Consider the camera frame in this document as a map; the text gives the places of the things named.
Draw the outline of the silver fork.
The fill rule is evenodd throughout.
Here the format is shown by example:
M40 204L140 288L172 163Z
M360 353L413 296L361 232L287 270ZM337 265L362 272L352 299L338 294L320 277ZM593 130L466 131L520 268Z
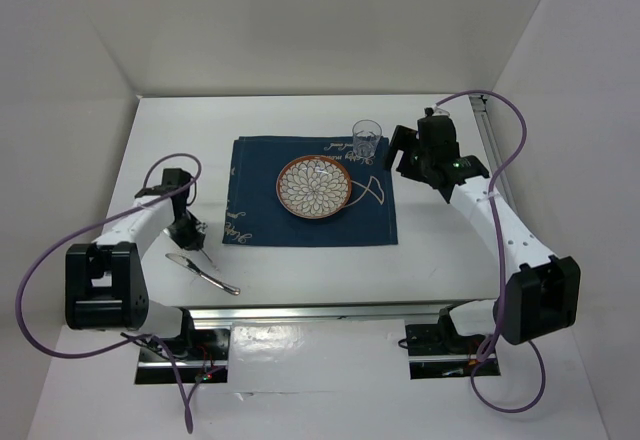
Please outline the silver fork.
M165 228L163 230L163 233L169 237L169 227ZM205 250L205 242L204 242L204 247L202 250L186 250L186 249L181 249L184 252L191 252L193 255L199 255L200 257L204 258L207 262L207 264L210 266L210 268L213 271L218 272L219 268L218 266L215 264L213 258L208 254L208 252Z

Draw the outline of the floral ceramic plate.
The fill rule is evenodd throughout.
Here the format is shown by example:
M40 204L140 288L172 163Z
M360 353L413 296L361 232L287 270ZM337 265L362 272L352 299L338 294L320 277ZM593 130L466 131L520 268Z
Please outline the floral ceramic plate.
M280 204L292 215L320 220L338 213L352 192L346 168L335 159L308 155L289 162L276 180Z

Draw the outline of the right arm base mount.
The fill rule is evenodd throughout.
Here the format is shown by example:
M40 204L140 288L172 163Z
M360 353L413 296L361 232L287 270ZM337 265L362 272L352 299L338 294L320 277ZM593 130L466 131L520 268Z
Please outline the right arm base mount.
M470 377L480 364L482 335L460 336L443 324L408 324L397 345L408 355L412 380Z

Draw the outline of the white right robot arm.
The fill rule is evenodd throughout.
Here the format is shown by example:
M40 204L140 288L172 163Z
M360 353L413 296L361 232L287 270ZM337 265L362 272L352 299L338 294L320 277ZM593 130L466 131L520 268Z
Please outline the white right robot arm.
M452 119L426 109L414 129L396 126L384 167L438 191L474 228L499 264L504 284L495 301L453 307L436 339L460 351L471 336L496 333L519 345L572 326L581 271L570 256L560 258L540 242L491 182L475 156L460 153Z

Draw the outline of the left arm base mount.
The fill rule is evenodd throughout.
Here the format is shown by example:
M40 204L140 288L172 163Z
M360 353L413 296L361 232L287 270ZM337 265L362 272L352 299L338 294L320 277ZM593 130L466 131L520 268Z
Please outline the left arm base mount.
M139 348L134 383L136 385L170 385L176 377L168 351L176 361L181 381L187 385L203 382L223 384L228 381L231 329L228 326L196 329L189 327L178 337L138 340Z

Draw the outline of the blue fish placemat cloth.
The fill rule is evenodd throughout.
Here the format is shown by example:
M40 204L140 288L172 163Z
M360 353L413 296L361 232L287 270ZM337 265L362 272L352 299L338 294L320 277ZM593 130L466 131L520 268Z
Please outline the blue fish placemat cloth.
M253 136L234 141L222 242L267 247L366 247L398 243L392 175L383 168L389 139L375 156L354 154L350 137ZM321 155L348 172L352 193L345 208L322 219L303 219L276 194L291 161Z

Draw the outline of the clear plastic cup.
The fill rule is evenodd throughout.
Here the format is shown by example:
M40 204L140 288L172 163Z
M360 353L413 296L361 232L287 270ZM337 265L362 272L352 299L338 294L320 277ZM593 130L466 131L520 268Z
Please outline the clear plastic cup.
M373 158L381 136L382 129L377 122L370 119L357 121L352 127L354 154L362 159Z

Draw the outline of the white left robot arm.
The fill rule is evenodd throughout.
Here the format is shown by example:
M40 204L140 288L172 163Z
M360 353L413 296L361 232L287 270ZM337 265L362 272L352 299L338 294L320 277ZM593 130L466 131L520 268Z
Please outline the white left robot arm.
M188 210L193 177L180 168L163 171L161 183L135 196L139 210L116 222L90 244L74 244L65 258L65 318L73 330L154 334L176 359L196 350L197 334L186 313L149 298L142 259L163 233L183 251L204 246L204 226Z

